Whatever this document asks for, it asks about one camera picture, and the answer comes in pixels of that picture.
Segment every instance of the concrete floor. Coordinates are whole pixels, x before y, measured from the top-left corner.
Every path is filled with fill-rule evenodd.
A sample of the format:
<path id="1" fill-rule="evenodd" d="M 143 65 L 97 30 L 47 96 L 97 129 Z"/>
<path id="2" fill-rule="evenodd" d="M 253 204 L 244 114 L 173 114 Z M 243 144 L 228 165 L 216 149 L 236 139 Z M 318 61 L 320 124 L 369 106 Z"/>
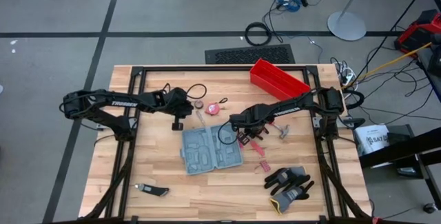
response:
<path id="1" fill-rule="evenodd" d="M 118 0 L 109 31 L 183 32 L 243 31 L 268 11 L 272 0 Z M 318 6 L 275 16 L 277 30 L 327 31 L 327 17 L 341 10 L 348 0 L 323 0 Z M 0 0 L 0 37 L 7 32 L 99 32 L 110 0 Z M 369 31 L 387 31 L 410 0 L 355 0 L 358 13 Z M 417 0 L 400 25 L 407 27 L 421 11 L 435 8 L 432 0 Z M 96 38 L 2 38 L 0 39 L 0 220 L 2 223 L 39 223 L 48 204 L 72 122 L 57 109 L 62 97 L 83 88 L 90 70 Z M 330 57 L 346 60 L 358 72 L 365 57 L 382 37 L 346 42 L 335 37 L 311 37 L 323 48 L 322 63 Z M 320 50 L 306 37 L 285 39 L 296 63 L 316 63 Z M 107 38 L 92 89 L 107 88 L 113 65 L 201 64 L 204 50 L 247 46 L 240 37 Z M 399 52 L 381 51 L 370 68 L 391 61 Z M 420 71 L 412 75 L 424 77 Z M 381 84 L 377 79 L 360 86 L 369 93 Z M 418 107 L 430 89 L 411 97 L 404 94 L 411 83 L 390 81 L 365 103 L 366 107 L 408 112 Z M 440 116 L 439 101 L 431 96 L 415 114 Z M 366 117 L 360 110 L 351 112 Z M 396 116 L 371 112 L 384 123 Z M 402 118 L 416 134 L 439 127 L 439 121 Z M 61 194 L 56 221 L 77 217 L 84 191 L 96 132 L 80 129 L 68 176 Z M 433 166 L 441 182 L 441 167 Z M 365 170 L 376 216 L 387 216 L 416 207 L 393 220 L 439 223 L 441 213 L 425 214 L 421 206 L 433 200 L 421 180 L 396 176 L 391 168 Z"/>

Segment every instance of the red container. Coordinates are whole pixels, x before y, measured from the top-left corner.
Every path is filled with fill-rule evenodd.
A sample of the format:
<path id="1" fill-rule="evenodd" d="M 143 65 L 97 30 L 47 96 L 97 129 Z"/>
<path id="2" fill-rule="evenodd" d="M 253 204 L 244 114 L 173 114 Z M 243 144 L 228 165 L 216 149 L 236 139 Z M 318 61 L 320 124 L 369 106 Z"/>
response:
<path id="1" fill-rule="evenodd" d="M 310 87 L 270 62 L 259 59 L 249 71 L 251 82 L 262 90 L 284 101 L 310 91 Z"/>

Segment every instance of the wooden tabletop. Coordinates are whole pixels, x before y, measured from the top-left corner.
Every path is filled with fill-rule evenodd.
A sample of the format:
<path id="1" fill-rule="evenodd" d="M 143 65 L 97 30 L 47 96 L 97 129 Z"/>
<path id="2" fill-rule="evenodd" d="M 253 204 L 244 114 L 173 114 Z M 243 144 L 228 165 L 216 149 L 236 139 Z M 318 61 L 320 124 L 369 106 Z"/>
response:
<path id="1" fill-rule="evenodd" d="M 334 65 L 317 65 L 317 67 L 322 87 L 340 87 Z M 115 66 L 109 90 L 126 93 L 131 69 L 130 65 Z M 301 72 L 288 73 L 302 80 Z M 148 72 L 145 92 L 162 89 L 166 83 L 170 83 L 173 88 L 181 87 L 185 90 L 195 83 L 205 84 L 208 93 L 203 99 L 204 103 L 217 102 L 223 97 L 228 98 L 228 102 L 222 104 L 224 110 L 221 110 L 219 115 L 209 116 L 202 113 L 207 125 L 224 123 L 230 114 L 240 113 L 256 103 L 277 101 L 276 98 L 251 84 L 247 71 Z M 200 88 L 191 91 L 193 96 L 201 93 Z M 123 114 L 123 108 L 108 107 L 105 111 L 113 115 Z M 262 160 L 260 155 L 252 150 L 250 145 L 246 145 L 243 150 L 242 165 L 215 169 L 199 175 L 186 175 L 184 162 L 179 153 L 182 133 L 171 130 L 172 121 L 172 116 L 163 113 L 141 113 L 125 211 L 126 219 L 137 215 L 140 220 L 283 221 L 318 220 L 319 215 L 327 215 L 308 111 L 299 111 L 277 118 L 276 122 L 279 125 L 290 126 L 289 134 L 284 140 L 278 138 L 279 131 L 272 126 L 267 127 L 269 134 L 263 135 L 263 141 L 256 140 L 264 148 L 265 159 L 271 166 L 271 171 L 268 173 L 263 172 L 262 167 L 259 166 Z M 184 130 L 203 126 L 195 113 L 187 116 L 183 124 Z M 339 132 L 340 136 L 353 138 L 349 130 L 340 129 Z M 112 134 L 112 131 L 106 130 L 99 132 L 98 137 L 109 134 Z M 109 187 L 116 145 L 113 138 L 103 139 L 96 144 L 79 216 L 87 214 Z M 371 206 L 355 145 L 342 139 L 335 140 L 334 145 L 342 184 L 357 204 L 370 214 Z M 316 184 L 310 189 L 308 200 L 295 201 L 285 214 L 278 215 L 269 204 L 269 190 L 263 188 L 264 178 L 280 167 L 292 166 L 304 166 Z M 168 187 L 170 192 L 163 197 L 149 195 L 138 191 L 134 187 L 135 183 Z M 331 191 L 336 215 L 340 215 L 334 187 L 331 187 Z M 120 195 L 119 190 L 116 193 L 114 213 L 117 213 Z"/>

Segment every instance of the gray plastic case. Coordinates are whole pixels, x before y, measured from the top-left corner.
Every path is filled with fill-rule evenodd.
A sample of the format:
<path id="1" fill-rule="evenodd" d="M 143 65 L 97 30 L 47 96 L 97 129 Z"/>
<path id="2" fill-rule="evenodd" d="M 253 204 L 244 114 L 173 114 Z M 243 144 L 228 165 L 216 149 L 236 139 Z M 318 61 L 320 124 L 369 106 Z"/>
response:
<path id="1" fill-rule="evenodd" d="M 243 164 L 238 142 L 225 145 L 219 141 L 220 127 L 215 125 L 182 132 L 181 157 L 184 158 L 185 169 L 189 175 Z M 236 138 L 236 133 L 231 125 L 225 125 L 220 131 L 220 137 L 223 142 L 231 143 Z"/>

